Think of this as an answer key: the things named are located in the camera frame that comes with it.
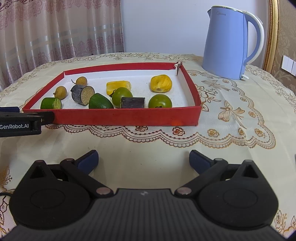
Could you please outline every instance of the blue kettle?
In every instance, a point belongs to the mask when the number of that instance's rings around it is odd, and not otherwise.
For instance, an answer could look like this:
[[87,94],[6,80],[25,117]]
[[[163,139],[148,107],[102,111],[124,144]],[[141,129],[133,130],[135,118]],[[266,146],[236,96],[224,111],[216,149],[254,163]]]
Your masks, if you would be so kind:
[[[210,25],[207,33],[202,67],[220,77],[239,80],[246,65],[261,53],[264,28],[261,20],[252,13],[227,6],[212,6],[208,11]],[[257,31],[254,52],[248,57],[248,22]]]

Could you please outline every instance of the table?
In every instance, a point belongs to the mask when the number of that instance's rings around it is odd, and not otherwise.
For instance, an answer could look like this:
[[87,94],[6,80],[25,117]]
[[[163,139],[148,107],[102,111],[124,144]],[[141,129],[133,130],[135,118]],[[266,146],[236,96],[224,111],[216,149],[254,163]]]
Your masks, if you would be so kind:
[[[196,177],[188,162],[196,149],[229,163],[252,159],[279,199],[272,226],[288,237],[296,230],[296,97],[269,73],[248,65],[248,80],[202,69],[202,57],[161,53],[110,53],[43,64],[0,93],[0,105],[23,107],[64,70],[127,62],[182,61],[203,102],[197,127],[48,125],[38,136],[0,139],[0,191],[13,191],[31,164],[56,164],[96,149],[93,176],[117,188],[171,188]],[[9,198],[0,199],[0,232],[15,223]]]

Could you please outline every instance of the red box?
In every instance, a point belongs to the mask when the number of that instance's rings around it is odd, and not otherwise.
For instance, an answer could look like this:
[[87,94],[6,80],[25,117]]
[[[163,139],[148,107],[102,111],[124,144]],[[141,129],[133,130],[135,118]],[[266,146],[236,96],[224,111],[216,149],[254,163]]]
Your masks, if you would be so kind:
[[[87,106],[84,107],[76,104],[72,100],[71,94],[69,94],[71,85],[73,86],[70,79],[73,78],[75,81],[77,77],[85,76],[88,79],[88,85],[92,86],[96,93],[105,96],[107,96],[106,87],[103,90],[103,86],[106,82],[116,80],[131,80],[131,92],[134,97],[151,96],[157,93],[153,93],[150,90],[150,79],[151,76],[158,74],[171,75],[174,89],[172,88],[172,90],[165,94],[171,98],[173,106],[181,105],[180,107],[87,109]],[[40,108],[41,100],[44,97],[53,97],[52,93],[59,85],[64,85],[68,91],[66,99],[62,100],[63,108],[60,110],[38,109]],[[196,126],[201,109],[199,93],[184,66],[182,64],[161,62],[109,64],[67,70],[43,87],[23,107],[23,111],[26,113],[53,111],[55,114],[55,124],[106,126]]]

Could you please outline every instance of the curtain fold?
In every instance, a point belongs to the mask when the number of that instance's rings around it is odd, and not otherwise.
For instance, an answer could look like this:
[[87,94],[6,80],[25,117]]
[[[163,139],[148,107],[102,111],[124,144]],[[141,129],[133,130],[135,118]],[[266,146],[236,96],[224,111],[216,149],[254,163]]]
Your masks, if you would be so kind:
[[0,91],[50,61],[124,52],[120,0],[4,0],[0,42]]

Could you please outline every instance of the beige patterned wallpaper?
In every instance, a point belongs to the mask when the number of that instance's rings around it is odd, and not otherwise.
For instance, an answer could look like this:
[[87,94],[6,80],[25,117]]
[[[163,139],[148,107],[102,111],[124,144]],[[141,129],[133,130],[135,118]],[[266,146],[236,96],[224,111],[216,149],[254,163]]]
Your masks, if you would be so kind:
[[279,39],[272,75],[296,93],[296,77],[281,69],[283,55],[296,61],[296,8],[279,0]]

